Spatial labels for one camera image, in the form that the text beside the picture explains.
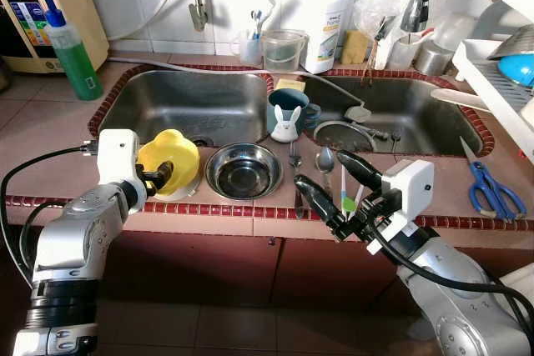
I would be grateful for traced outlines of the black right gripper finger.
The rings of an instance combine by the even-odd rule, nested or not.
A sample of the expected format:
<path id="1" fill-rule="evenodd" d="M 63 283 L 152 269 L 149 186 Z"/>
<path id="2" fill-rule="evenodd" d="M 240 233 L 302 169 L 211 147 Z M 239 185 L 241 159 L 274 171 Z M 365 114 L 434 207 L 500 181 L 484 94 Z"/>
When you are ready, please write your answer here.
<path id="1" fill-rule="evenodd" d="M 325 226 L 335 237 L 342 237 L 343 233 L 340 231 L 343 219 L 342 213 L 335 206 L 331 196 L 325 192 L 323 188 L 316 183 L 316 181 L 306 177 L 304 174 L 297 174 L 294 177 L 294 182 L 297 191 L 304 196 L 304 199 L 309 204 L 310 210 L 323 220 Z"/>
<path id="2" fill-rule="evenodd" d="M 378 193 L 382 186 L 382 173 L 367 162 L 365 158 L 350 151 L 337 151 L 337 161 L 342 164 L 344 169 L 351 174 L 359 182 L 359 184 L 366 186 L 371 192 Z"/>

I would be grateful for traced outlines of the white training chopsticks green joint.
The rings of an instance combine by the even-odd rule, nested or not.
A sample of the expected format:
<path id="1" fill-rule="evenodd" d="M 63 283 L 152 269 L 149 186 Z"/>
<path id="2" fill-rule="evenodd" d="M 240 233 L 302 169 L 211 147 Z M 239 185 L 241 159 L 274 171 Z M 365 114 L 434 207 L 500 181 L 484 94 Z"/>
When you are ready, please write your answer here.
<path id="1" fill-rule="evenodd" d="M 347 182 L 350 181 L 350 172 L 344 166 L 340 169 L 340 207 L 344 218 L 351 218 L 357 211 L 359 200 L 363 198 L 364 186 L 357 182 L 355 185 L 355 195 L 350 196 Z"/>

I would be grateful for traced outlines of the yellow plastic bowl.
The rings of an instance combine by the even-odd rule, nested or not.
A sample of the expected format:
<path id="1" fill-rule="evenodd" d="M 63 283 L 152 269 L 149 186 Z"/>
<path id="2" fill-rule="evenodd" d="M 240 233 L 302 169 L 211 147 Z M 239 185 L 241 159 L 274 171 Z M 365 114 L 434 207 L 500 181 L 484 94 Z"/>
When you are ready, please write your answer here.
<path id="1" fill-rule="evenodd" d="M 156 138 L 138 150 L 137 162 L 148 172 L 156 172 L 163 162 L 173 164 L 170 179 L 158 192 L 155 198 L 163 201 L 179 201 L 197 192 L 199 166 L 201 157 L 199 150 L 190 139 L 184 138 L 175 128 L 166 128 Z"/>

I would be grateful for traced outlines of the steel spoon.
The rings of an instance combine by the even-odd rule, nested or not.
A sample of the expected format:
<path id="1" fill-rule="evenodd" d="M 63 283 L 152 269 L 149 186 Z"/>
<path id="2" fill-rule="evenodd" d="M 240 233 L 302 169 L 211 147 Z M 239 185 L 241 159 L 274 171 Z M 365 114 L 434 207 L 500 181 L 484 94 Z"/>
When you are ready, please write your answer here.
<path id="1" fill-rule="evenodd" d="M 332 198 L 332 185 L 330 181 L 330 174 L 335 169 L 335 153 L 329 147 L 323 146 L 316 155 L 315 166 L 320 173 L 321 181 L 323 181 L 323 189 L 327 195 Z"/>

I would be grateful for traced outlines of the blue mug white rabbit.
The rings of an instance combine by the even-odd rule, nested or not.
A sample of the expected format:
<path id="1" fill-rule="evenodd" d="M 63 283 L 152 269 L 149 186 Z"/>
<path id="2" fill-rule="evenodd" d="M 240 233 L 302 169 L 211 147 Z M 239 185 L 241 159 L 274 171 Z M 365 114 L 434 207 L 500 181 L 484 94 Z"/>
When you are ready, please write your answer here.
<path id="1" fill-rule="evenodd" d="M 296 89 L 280 88 L 267 97 L 266 128 L 277 143 L 292 143 L 320 123 L 321 108 Z"/>

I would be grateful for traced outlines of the yellow sponge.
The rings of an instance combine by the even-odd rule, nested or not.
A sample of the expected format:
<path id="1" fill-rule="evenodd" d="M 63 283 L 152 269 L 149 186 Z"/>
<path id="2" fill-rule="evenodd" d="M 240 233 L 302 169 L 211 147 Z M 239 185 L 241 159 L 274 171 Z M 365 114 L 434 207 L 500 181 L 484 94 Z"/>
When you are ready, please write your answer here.
<path id="1" fill-rule="evenodd" d="M 300 79 L 289 79 L 289 78 L 280 78 L 275 82 L 275 89 L 282 92 L 295 92 L 295 93 L 304 93 L 306 84 L 305 82 L 300 81 Z"/>

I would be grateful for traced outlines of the brown wooden chopsticks bundle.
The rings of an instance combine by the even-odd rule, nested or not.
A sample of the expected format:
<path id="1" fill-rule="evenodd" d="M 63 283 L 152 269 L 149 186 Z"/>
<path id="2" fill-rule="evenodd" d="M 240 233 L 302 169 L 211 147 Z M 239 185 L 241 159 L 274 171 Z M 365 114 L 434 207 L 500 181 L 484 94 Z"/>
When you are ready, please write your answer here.
<path id="1" fill-rule="evenodd" d="M 371 85 L 373 85 L 373 78 L 371 77 L 371 73 L 373 73 L 374 70 L 378 42 L 379 39 L 377 37 L 374 37 L 370 40 L 369 47 L 367 47 L 366 60 L 364 63 L 362 77 L 360 79 L 361 84 L 367 88 L 370 88 Z"/>

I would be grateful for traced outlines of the orange sponge block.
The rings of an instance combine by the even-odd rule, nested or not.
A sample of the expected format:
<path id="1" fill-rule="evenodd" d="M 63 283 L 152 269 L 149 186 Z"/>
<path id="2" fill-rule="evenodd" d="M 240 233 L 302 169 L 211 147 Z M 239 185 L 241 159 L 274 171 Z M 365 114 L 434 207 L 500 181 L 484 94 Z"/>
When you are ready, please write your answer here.
<path id="1" fill-rule="evenodd" d="M 346 31 L 340 62 L 343 65 L 365 65 L 373 41 L 362 31 Z"/>

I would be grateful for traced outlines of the steel cup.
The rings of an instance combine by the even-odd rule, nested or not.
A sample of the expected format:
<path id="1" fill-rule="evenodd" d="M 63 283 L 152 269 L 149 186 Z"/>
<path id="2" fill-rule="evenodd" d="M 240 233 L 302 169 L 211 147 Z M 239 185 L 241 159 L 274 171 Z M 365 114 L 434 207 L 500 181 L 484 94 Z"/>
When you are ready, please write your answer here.
<path id="1" fill-rule="evenodd" d="M 413 69 L 427 77 L 440 77 L 450 66 L 455 52 L 438 46 L 434 41 L 425 41 L 413 60 Z"/>

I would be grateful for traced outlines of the grey slanted board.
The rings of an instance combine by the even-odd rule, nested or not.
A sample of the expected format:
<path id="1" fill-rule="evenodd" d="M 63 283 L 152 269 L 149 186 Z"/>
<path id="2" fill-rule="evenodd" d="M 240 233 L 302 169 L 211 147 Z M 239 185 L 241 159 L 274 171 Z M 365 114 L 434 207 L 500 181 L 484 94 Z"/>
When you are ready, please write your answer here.
<path id="1" fill-rule="evenodd" d="M 505 286 L 514 288 L 514 290 L 521 293 L 530 303 L 534 302 L 533 263 L 516 268 L 515 271 L 511 271 L 510 273 L 505 273 L 505 275 L 500 276 L 500 280 Z"/>

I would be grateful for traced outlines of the white dish rack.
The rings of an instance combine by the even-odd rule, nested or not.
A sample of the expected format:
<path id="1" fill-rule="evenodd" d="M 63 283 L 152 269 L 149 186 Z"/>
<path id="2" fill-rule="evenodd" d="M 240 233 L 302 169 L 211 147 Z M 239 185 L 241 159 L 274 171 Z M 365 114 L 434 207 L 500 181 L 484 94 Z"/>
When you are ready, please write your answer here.
<path id="1" fill-rule="evenodd" d="M 534 90 L 503 77 L 496 60 L 487 56 L 518 28 L 533 24 L 502 0 L 493 0 L 480 17 L 470 38 L 462 40 L 453 63 L 491 109 L 491 113 L 527 158 L 534 158 Z"/>

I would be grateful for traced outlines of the clear plastic bag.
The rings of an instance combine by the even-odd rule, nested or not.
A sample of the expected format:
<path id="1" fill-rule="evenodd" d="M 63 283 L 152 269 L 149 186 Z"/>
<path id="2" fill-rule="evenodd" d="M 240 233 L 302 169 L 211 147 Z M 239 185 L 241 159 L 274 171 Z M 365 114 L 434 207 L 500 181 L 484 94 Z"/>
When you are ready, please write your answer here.
<path id="1" fill-rule="evenodd" d="M 373 36 L 381 20 L 399 17 L 409 0 L 355 0 L 350 13 L 350 29 Z"/>

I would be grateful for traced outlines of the clear plastic container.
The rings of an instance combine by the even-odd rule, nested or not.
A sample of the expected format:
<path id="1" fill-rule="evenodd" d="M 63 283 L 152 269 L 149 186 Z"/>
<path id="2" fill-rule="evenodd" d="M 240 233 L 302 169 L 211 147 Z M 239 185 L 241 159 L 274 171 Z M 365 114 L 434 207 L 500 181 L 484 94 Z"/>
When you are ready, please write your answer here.
<path id="1" fill-rule="evenodd" d="M 437 26 L 432 41 L 443 50 L 455 52 L 461 41 L 470 37 L 476 25 L 476 17 L 470 14 L 451 13 Z"/>

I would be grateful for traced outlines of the blue bowl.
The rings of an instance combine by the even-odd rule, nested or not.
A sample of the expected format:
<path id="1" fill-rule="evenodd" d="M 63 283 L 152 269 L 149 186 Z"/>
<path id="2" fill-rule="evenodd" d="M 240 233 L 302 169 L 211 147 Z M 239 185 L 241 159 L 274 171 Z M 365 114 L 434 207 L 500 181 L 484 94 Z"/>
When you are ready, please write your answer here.
<path id="1" fill-rule="evenodd" d="M 515 84 L 531 87 L 534 83 L 534 54 L 516 53 L 503 56 L 496 62 L 497 70 L 503 77 Z"/>

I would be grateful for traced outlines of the steel mixing bowl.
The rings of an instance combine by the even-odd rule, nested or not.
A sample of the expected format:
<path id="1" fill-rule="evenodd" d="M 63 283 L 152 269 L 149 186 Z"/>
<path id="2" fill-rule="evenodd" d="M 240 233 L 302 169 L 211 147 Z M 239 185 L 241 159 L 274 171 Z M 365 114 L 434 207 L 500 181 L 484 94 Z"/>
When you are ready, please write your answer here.
<path id="1" fill-rule="evenodd" d="M 487 56 L 489 60 L 497 60 L 515 54 L 534 54 L 534 25 L 521 26 L 508 39 L 495 48 Z"/>

